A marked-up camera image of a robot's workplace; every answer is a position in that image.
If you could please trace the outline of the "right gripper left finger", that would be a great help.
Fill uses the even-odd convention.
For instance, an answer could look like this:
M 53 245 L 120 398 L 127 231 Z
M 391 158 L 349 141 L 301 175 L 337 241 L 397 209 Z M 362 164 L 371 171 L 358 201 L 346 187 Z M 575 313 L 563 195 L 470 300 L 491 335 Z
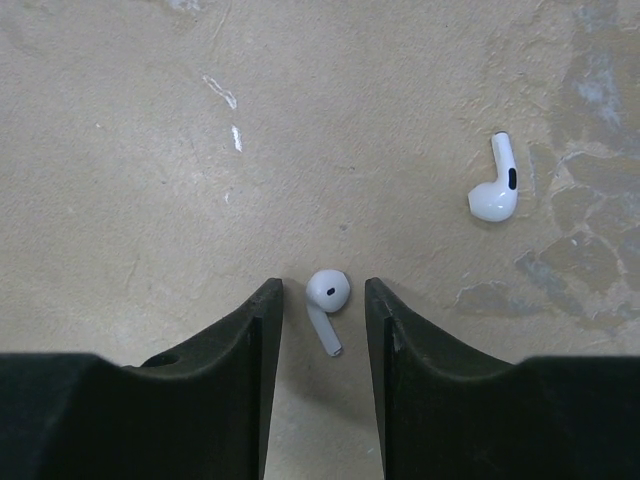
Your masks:
M 1 357 L 5 479 L 260 479 L 283 324 L 271 278 L 239 308 L 146 360 Z

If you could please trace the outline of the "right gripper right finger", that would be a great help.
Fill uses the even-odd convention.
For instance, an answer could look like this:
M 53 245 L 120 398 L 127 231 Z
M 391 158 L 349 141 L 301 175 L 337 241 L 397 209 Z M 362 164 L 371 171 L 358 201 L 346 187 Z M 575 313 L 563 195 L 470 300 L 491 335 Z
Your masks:
M 635 479 L 639 360 L 511 364 L 458 340 L 380 279 L 365 284 L 368 352 L 388 479 Z

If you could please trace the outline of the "white earbud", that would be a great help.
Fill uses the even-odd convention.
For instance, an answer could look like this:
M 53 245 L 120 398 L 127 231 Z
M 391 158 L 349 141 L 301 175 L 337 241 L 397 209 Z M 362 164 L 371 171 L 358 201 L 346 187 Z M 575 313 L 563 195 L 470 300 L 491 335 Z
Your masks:
M 497 132 L 491 138 L 497 178 L 484 182 L 468 193 L 471 214 L 483 221 L 499 223 L 515 212 L 518 200 L 518 173 L 509 135 Z
M 339 270 L 320 270 L 306 286 L 306 309 L 325 352 L 336 357 L 342 352 L 342 344 L 329 320 L 329 314 L 341 310 L 350 297 L 351 287 L 347 276 Z

